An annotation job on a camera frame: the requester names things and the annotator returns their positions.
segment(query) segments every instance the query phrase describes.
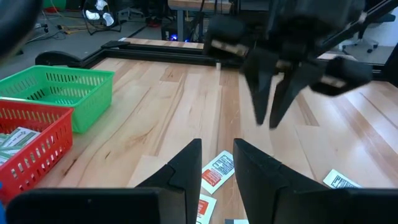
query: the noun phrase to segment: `office chair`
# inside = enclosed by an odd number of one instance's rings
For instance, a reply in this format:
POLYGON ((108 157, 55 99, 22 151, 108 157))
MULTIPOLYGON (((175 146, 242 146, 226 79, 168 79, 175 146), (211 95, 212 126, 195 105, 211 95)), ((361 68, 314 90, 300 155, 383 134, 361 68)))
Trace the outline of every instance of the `office chair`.
MULTIPOLYGON (((365 11, 368 12, 370 9, 372 9, 374 6, 377 6, 380 2, 383 2, 383 0, 367 0, 366 5, 365 5, 365 11)), ((391 13, 388 13, 384 16, 382 16, 380 19, 374 22, 374 24, 382 24, 383 22, 394 22, 396 19, 395 15, 392 15, 391 13)), ((379 46, 379 42, 376 40, 372 40, 369 38, 364 38, 363 35, 366 31, 366 29, 369 27, 370 24, 364 24, 363 28, 358 32, 358 39, 350 42, 348 44, 342 43, 342 49, 344 50, 346 46, 357 46, 359 44, 361 45, 367 45, 369 48, 367 49, 367 53, 372 53, 374 49, 376 49, 379 46)))

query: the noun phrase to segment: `wire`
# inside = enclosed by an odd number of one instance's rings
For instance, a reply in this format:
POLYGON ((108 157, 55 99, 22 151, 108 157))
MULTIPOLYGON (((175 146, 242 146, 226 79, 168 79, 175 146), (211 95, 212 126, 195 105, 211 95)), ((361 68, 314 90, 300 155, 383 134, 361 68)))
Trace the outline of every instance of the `wire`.
POLYGON ((68 18, 68 19, 77 19, 77 18, 74 18, 74 17, 66 17, 66 16, 62 15, 60 12, 58 12, 58 9, 57 9, 57 7, 55 7, 54 2, 53 2, 52 0, 50 0, 50 2, 51 2, 52 7, 54 8, 55 12, 56 12, 60 17, 62 17, 62 18, 68 18))
MULTIPOLYGON (((46 14, 46 15, 47 15, 47 16, 56 16, 56 18, 52 18, 52 19, 57 19, 57 18, 60 17, 59 15, 51 15, 51 14, 46 14)), ((63 17, 64 17, 64 18, 67 18, 67 19, 84 19, 83 16, 77 17, 77 16, 66 16, 66 15, 63 15, 63 17)))
POLYGON ((190 32, 190 36, 189 36, 189 41, 191 42, 193 39, 193 33, 196 30, 197 26, 199 25, 199 20, 201 19, 201 12, 203 11, 203 6, 205 5, 205 0, 201 0, 201 4, 200 4, 200 9, 198 14, 195 17, 195 25, 192 27, 191 32, 190 32))
POLYGON ((58 26, 58 29, 65 31, 66 34, 74 34, 76 32, 82 30, 88 30, 86 26, 73 26, 73 27, 64 27, 62 25, 58 26))
POLYGON ((25 44, 28 44, 28 43, 31 43, 31 42, 35 42, 35 41, 40 41, 40 40, 48 40, 48 39, 65 40, 67 38, 65 36, 65 33, 64 33, 63 30, 60 30, 60 31, 54 33, 53 35, 48 36, 48 37, 43 37, 44 35, 46 35, 46 34, 40 35, 40 36, 38 36, 36 38, 33 38, 32 40, 27 41, 25 44))
POLYGON ((57 25, 55 25, 50 19, 48 19, 48 17, 45 15, 44 11, 42 10, 42 14, 44 16, 44 22, 47 24, 47 21, 49 21, 51 23, 51 25, 53 25, 54 27, 57 27, 57 25))

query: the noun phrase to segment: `electronic equipment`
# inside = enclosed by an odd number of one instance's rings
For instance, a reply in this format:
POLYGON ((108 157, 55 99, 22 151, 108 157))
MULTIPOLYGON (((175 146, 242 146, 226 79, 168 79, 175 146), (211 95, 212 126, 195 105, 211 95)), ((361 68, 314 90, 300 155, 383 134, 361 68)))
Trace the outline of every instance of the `electronic equipment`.
MULTIPOLYGON (((184 26, 184 37, 186 42, 189 41, 190 26, 184 26)), ((162 40, 178 41, 177 22, 172 21, 170 24, 162 25, 162 40)))
POLYGON ((101 31, 121 32, 121 25, 116 13, 114 0, 86 0, 82 13, 85 19, 87 31, 90 35, 101 31), (119 25, 119 30, 112 29, 119 25))

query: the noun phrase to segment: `plastic basket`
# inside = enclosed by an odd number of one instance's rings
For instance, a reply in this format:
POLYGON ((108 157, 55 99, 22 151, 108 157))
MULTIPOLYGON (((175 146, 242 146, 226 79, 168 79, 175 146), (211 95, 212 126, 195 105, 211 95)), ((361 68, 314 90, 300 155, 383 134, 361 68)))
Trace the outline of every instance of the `plastic basket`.
POLYGON ((73 108, 0 100, 0 133, 17 127, 40 131, 32 142, 0 166, 0 201, 29 190, 69 151, 73 108))
POLYGON ((84 133, 111 104, 113 75, 114 72, 97 70, 33 66, 1 80, 0 96, 73 107, 73 131, 84 133))

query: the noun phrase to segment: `desk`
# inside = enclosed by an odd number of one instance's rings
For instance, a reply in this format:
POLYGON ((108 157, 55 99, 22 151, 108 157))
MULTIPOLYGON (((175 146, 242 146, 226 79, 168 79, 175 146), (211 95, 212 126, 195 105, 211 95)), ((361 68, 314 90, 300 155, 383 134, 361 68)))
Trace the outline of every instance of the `desk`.
MULTIPOLYGON (((201 0, 169 0, 169 7, 177 10, 177 29, 178 41, 185 41, 184 39, 184 11, 199 11, 201 0)), ((205 0, 203 4, 203 12, 214 12, 215 1, 205 0)), ((229 13, 232 4, 226 0, 219 0, 217 2, 217 11, 221 13, 229 13)), ((199 25, 199 33, 203 33, 203 21, 199 25)))
MULTIPOLYGON (((398 89, 389 83, 372 82, 337 98, 306 88, 270 131, 256 125, 237 70, 116 58, 93 69, 116 72, 112 105, 87 133, 74 135, 70 152, 39 187, 134 187, 193 138, 202 138, 203 166, 243 138, 318 182, 336 169, 364 187, 398 187, 398 89)), ((212 197, 212 224, 246 218, 234 175, 212 197)))

